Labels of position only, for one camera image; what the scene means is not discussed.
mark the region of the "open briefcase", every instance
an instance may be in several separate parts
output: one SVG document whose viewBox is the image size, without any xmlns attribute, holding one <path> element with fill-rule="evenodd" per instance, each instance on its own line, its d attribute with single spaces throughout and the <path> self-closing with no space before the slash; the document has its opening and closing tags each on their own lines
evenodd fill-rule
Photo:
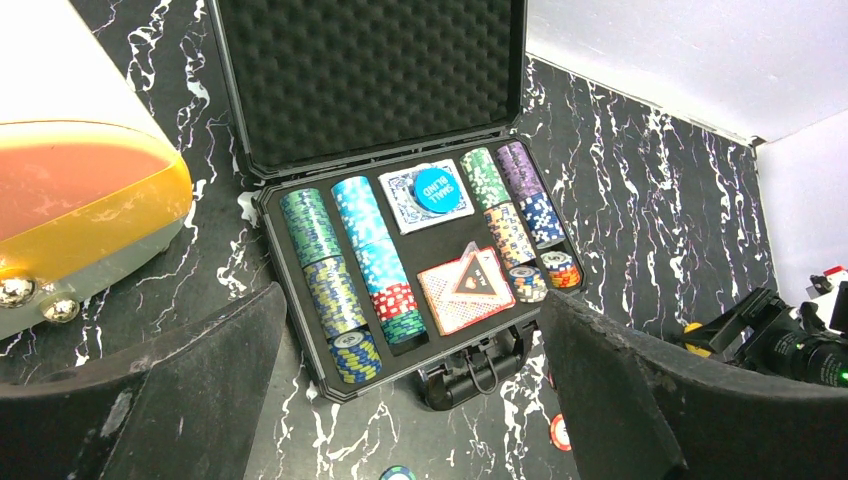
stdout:
<svg viewBox="0 0 848 480">
<path fill-rule="evenodd" d="M 524 0 L 213 0 L 244 167 L 322 394 L 436 410 L 525 364 L 583 268 L 529 148 Z"/>
</svg>

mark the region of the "blue card deck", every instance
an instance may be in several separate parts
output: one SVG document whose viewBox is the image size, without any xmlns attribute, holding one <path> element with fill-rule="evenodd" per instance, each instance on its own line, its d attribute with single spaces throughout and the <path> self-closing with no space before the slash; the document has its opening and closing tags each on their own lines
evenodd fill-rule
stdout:
<svg viewBox="0 0 848 480">
<path fill-rule="evenodd" d="M 456 208 L 448 213 L 440 214 L 428 211 L 418 203 L 413 191 L 418 172 L 433 167 L 440 168 L 449 173 L 456 179 L 456 183 L 459 185 L 459 203 Z M 474 213 L 474 205 L 468 196 L 465 184 L 463 184 L 462 179 L 459 177 L 456 164 L 451 159 L 441 160 L 435 163 L 422 163 L 406 170 L 384 173 L 380 175 L 379 179 L 380 184 L 383 186 L 383 191 L 386 193 L 386 198 L 389 200 L 392 214 L 394 214 L 401 235 L 438 225 L 455 218 L 466 217 Z"/>
</svg>

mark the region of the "metal knob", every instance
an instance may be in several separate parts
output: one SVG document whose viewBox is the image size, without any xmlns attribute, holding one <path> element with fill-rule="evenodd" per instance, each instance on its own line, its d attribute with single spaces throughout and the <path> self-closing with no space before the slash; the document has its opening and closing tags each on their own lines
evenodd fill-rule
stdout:
<svg viewBox="0 0 848 480">
<path fill-rule="evenodd" d="M 45 320 L 53 323 L 65 323 L 73 320 L 80 310 L 76 300 L 67 297 L 49 298 L 41 303 L 41 314 Z"/>
<path fill-rule="evenodd" d="M 20 274 L 4 276 L 0 272 L 0 307 L 22 307 L 32 300 L 36 290 L 38 285 L 31 278 Z"/>
</svg>

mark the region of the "marble table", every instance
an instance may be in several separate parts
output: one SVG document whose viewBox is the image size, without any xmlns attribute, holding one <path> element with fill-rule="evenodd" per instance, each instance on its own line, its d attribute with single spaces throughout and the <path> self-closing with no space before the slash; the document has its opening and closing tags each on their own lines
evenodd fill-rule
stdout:
<svg viewBox="0 0 848 480">
<path fill-rule="evenodd" d="M 203 0 L 74 0 L 182 152 L 194 203 L 170 250 L 84 305 L 76 321 L 0 341 L 0 374 L 25 384 L 142 342 L 274 280 Z M 56 72 L 61 75 L 81 72 Z M 751 149 L 544 62 L 527 67 L 519 132 L 531 142 L 591 275 L 584 301 L 653 334 L 707 321 L 774 287 Z M 285 321 L 285 312 L 279 312 Z M 287 332 L 246 478 L 578 478 L 548 425 L 559 413 L 543 335 L 523 371 L 451 412 L 398 381 L 345 406 L 318 396 Z"/>
</svg>

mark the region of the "foam lining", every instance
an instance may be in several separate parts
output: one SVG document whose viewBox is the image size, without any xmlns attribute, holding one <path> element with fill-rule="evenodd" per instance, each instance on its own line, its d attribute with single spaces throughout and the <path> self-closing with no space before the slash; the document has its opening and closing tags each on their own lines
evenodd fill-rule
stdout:
<svg viewBox="0 0 848 480">
<path fill-rule="evenodd" d="M 261 171 L 507 125 L 520 112 L 524 0 L 215 3 Z"/>
</svg>

